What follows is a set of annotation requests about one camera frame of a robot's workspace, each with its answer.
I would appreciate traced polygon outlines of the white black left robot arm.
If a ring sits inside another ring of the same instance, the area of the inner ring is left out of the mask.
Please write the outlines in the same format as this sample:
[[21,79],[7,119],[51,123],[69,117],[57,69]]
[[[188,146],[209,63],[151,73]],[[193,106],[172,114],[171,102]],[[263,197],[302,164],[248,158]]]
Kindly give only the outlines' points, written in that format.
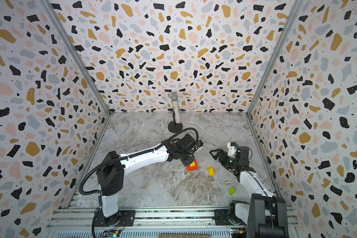
[[195,140],[187,133],[181,139],[169,139],[144,151],[121,155],[115,151],[108,153],[103,161],[108,164],[97,171],[103,216],[115,218],[120,215],[118,193],[123,188],[126,175],[155,163],[172,160],[180,160],[187,167],[195,160],[194,153],[202,146],[201,140]]

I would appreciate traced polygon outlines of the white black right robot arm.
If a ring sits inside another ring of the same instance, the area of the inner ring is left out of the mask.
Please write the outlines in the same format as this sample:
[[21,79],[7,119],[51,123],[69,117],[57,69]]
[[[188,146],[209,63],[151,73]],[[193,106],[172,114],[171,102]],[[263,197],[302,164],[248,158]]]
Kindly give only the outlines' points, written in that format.
[[233,200],[227,218],[234,225],[246,226],[247,238],[288,238],[288,214],[285,200],[276,196],[259,180],[250,166],[251,149],[228,143],[228,151],[209,151],[215,161],[231,172],[250,196],[248,202]]

